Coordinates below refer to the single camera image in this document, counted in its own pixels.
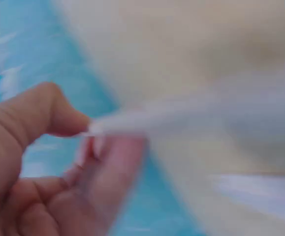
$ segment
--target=hand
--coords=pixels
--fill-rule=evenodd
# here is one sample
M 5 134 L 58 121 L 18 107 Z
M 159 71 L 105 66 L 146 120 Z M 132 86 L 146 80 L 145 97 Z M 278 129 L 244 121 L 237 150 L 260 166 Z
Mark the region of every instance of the hand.
M 35 139 L 76 135 L 89 122 L 52 83 L 0 103 L 0 236 L 107 234 L 141 164 L 142 139 L 86 139 L 63 177 L 19 178 Z

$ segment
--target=fingernail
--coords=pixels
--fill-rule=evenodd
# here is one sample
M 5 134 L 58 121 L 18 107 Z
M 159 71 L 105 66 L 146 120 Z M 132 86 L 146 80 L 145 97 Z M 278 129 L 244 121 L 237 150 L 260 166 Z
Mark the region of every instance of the fingernail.
M 65 180 L 69 187 L 73 186 L 81 173 L 81 167 L 74 165 L 69 170 L 64 172 L 62 178 Z
M 107 138 L 102 136 L 102 137 L 95 137 L 94 139 L 94 143 L 93 143 L 93 152 L 95 157 L 97 157 L 98 159 L 100 159 L 102 157 L 103 154 L 103 150 L 106 147 L 106 143 L 107 143 Z
M 93 138 L 85 138 L 81 141 L 81 145 L 77 150 L 75 164 L 83 167 L 92 152 Z

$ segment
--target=finger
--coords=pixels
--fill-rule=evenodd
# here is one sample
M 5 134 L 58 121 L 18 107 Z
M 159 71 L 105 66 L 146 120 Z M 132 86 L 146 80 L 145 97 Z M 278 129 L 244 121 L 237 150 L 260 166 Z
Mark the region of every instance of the finger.
M 75 135 L 85 131 L 88 123 L 53 83 L 0 103 L 0 199 L 17 180 L 27 145 L 44 133 Z
M 137 173 L 144 156 L 145 140 L 133 138 L 113 138 L 102 149 L 108 148 L 102 165 L 93 179 L 88 180 L 87 199 L 103 225 L 111 225 Z
M 67 188 L 68 184 L 59 177 L 22 178 L 10 189 L 3 205 L 2 218 L 7 224 L 12 224 L 30 205 L 46 205 L 56 194 Z
M 145 141 L 95 138 L 84 153 L 95 151 L 83 163 L 83 172 L 71 191 L 58 194 L 48 204 L 64 235 L 106 235 L 130 190 L 142 162 Z

